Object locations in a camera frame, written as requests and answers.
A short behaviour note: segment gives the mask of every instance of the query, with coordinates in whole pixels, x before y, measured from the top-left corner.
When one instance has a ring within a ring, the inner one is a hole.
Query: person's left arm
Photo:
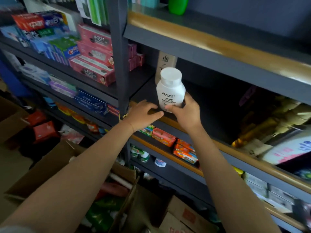
[[[137,130],[164,113],[141,101],[104,137],[29,196],[0,227],[25,226],[36,232],[74,232],[93,203],[119,152]]]

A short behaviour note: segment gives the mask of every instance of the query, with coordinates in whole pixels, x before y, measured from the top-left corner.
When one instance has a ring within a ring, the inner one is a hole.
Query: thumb
[[[154,121],[160,119],[161,117],[163,117],[163,115],[164,115],[163,111],[160,111],[160,112],[157,112],[154,114],[150,114],[149,117],[152,119],[152,122],[150,122],[150,124],[153,123]]]
[[[182,110],[181,108],[178,108],[177,106],[173,106],[173,105],[166,105],[165,109],[167,109],[168,111],[171,111],[175,115],[177,115]]]

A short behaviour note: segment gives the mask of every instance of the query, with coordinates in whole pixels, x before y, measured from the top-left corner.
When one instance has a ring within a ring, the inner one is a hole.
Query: cardboard box flap
[[[77,145],[61,141],[36,165],[19,179],[5,194],[27,198],[38,187],[68,164],[72,156],[80,153],[73,149]]]
[[[136,171],[131,170],[121,164],[115,162],[111,168],[111,172],[114,174],[124,178],[125,180],[129,181],[130,183],[134,183],[136,180]]]
[[[172,214],[167,212],[165,218],[159,228],[162,232],[165,233],[194,233],[190,230],[185,224],[180,222],[177,218],[175,218]]]
[[[0,97],[0,143],[5,142],[27,126],[22,119],[28,113],[18,105]]]
[[[217,232],[217,227],[191,209],[183,201],[173,196],[167,211],[195,233]]]

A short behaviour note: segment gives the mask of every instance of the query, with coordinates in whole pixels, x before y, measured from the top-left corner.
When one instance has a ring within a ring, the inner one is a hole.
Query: forearm
[[[227,232],[280,232],[263,204],[226,161],[202,126],[193,141],[217,213]]]
[[[133,128],[122,121],[38,188],[3,223],[37,232],[74,232]]]

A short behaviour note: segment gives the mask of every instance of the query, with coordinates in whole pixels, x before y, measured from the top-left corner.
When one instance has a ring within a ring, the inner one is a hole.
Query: person's right arm
[[[186,93],[183,109],[167,105],[190,135],[226,232],[281,232],[252,190],[226,161],[201,124],[200,108]]]

